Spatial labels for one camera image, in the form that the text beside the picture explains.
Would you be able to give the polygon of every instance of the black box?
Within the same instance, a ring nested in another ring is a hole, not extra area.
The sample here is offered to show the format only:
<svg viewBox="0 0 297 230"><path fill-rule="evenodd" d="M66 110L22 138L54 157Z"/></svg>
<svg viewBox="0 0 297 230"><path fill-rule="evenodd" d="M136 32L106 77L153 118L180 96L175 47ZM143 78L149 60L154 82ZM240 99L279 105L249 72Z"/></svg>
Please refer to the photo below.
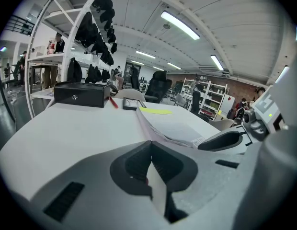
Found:
<svg viewBox="0 0 297 230"><path fill-rule="evenodd" d="M110 96L110 85L84 82L59 82L54 86L56 103L104 107Z"/></svg>

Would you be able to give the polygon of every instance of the floor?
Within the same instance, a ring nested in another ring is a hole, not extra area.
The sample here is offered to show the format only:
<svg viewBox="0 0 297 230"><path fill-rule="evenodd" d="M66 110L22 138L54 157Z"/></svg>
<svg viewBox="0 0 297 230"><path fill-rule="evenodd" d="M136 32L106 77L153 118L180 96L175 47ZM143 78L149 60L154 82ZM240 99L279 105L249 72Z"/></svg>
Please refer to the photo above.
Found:
<svg viewBox="0 0 297 230"><path fill-rule="evenodd" d="M25 89L21 86L11 86L12 92L20 91L18 94L6 95L8 105L14 115L16 123L10 118L6 107L3 103L0 94L0 150L6 144L6 142L22 128L31 118L27 107L27 101L25 96ZM39 91L38 85L34 86L33 91ZM47 106L49 100L33 99L33 106L35 114L41 113Z"/></svg>

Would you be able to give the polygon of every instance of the person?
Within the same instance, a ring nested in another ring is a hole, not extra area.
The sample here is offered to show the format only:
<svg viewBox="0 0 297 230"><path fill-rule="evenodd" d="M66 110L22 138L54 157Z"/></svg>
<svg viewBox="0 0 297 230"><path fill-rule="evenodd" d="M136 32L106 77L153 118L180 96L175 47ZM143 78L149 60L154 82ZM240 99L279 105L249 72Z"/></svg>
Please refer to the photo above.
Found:
<svg viewBox="0 0 297 230"><path fill-rule="evenodd" d="M27 51L23 52L23 56L20 59L20 75L21 75L21 86L24 86L24 77L25 77L25 59Z"/></svg>
<svg viewBox="0 0 297 230"><path fill-rule="evenodd" d="M9 63L7 63L5 69L4 69L4 73L5 73L5 78L8 78L8 80L10 80L10 66Z"/></svg>
<svg viewBox="0 0 297 230"><path fill-rule="evenodd" d="M261 97L264 92L265 92L265 88L263 88L263 87L258 88L256 90L256 93L257 93L258 98Z"/></svg>
<svg viewBox="0 0 297 230"><path fill-rule="evenodd" d="M62 35L60 33L56 34L56 49L54 53L63 52L65 42L61 38ZM52 88L56 84L56 78L57 78L57 68L58 66L50 66L45 67L44 71L44 88Z"/></svg>
<svg viewBox="0 0 297 230"><path fill-rule="evenodd" d="M245 102L246 99L245 98L242 98L241 101L239 103L237 103L236 105L236 110L238 110L239 108L241 108L243 106L243 102Z"/></svg>
<svg viewBox="0 0 297 230"><path fill-rule="evenodd" d="M114 74L113 74L113 81L115 81L116 80L116 75L120 72L120 70L121 70L121 67L120 66L118 66L116 69L114 69Z"/></svg>

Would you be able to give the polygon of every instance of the white shelf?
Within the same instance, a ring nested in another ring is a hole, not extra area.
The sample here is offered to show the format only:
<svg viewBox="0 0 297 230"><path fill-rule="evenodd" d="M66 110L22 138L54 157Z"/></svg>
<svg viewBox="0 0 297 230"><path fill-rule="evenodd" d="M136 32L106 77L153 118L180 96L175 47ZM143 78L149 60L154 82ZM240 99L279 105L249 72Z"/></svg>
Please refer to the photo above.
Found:
<svg viewBox="0 0 297 230"><path fill-rule="evenodd" d="M215 101L215 100L213 100L213 99L207 99L207 98L206 98L206 100L207 100L207 101L212 101L212 102L215 102L215 103L220 104L220 102L217 102L217 101Z"/></svg>
<svg viewBox="0 0 297 230"><path fill-rule="evenodd" d="M66 10L66 13L72 19L72 21L75 21L80 11L81 9L72 9ZM45 24L51 24L53 27L62 31L66 35L69 35L73 26L62 11L50 13L49 16L44 18L43 22L46 22Z"/></svg>
<svg viewBox="0 0 297 230"><path fill-rule="evenodd" d="M209 109L214 110L215 112L217 111L217 109L215 109L215 108L213 108L212 106L209 106L209 105L207 105L207 104L203 104L203 106L208 107Z"/></svg>
<svg viewBox="0 0 297 230"><path fill-rule="evenodd" d="M213 93L213 94L216 94L216 95L219 95L219 96L223 96L224 94L221 94L221 93L217 93L217 92L214 92L214 91L211 91L209 90L209 92Z"/></svg>
<svg viewBox="0 0 297 230"><path fill-rule="evenodd" d="M37 56L28 59L30 63L62 64L64 53Z"/></svg>
<svg viewBox="0 0 297 230"><path fill-rule="evenodd" d="M34 92L31 95L32 95L32 98L53 100L54 99L54 88L49 88L46 90Z"/></svg>
<svg viewBox="0 0 297 230"><path fill-rule="evenodd" d="M63 56L64 56L64 53L50 54L50 55L43 55L43 56L37 56L34 58L30 58L30 59L28 59L28 61L31 64L43 63L43 64L61 65L62 61L63 61ZM77 60L77 62L80 64L80 66L83 68L89 68L90 64L97 65L97 62L93 62L93 61L85 59L85 58L74 56L73 54L71 55L71 58L75 58Z"/></svg>
<svg viewBox="0 0 297 230"><path fill-rule="evenodd" d="M226 86L218 85L218 84L213 84L213 83L211 83L210 86L211 87L214 87L214 88L218 88L218 89L225 89L226 88Z"/></svg>

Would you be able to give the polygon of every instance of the white chair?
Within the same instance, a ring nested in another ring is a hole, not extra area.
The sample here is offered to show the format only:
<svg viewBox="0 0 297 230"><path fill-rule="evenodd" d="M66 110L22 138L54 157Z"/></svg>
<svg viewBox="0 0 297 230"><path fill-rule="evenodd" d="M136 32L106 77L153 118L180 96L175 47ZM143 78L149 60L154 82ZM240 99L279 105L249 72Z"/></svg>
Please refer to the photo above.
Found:
<svg viewBox="0 0 297 230"><path fill-rule="evenodd" d="M185 108L187 106L187 101L182 97L181 94L177 94L174 105L175 104L177 104L178 106L181 106L181 107Z"/></svg>
<svg viewBox="0 0 297 230"><path fill-rule="evenodd" d="M225 118L220 121L214 121L210 119L208 123L216 129L223 131L227 128L230 128L234 124L234 120Z"/></svg>
<svg viewBox="0 0 297 230"><path fill-rule="evenodd" d="M145 102L144 95L140 91L135 89L120 90L119 93L114 96L114 98L119 99L124 99L124 97L129 99L137 99Z"/></svg>

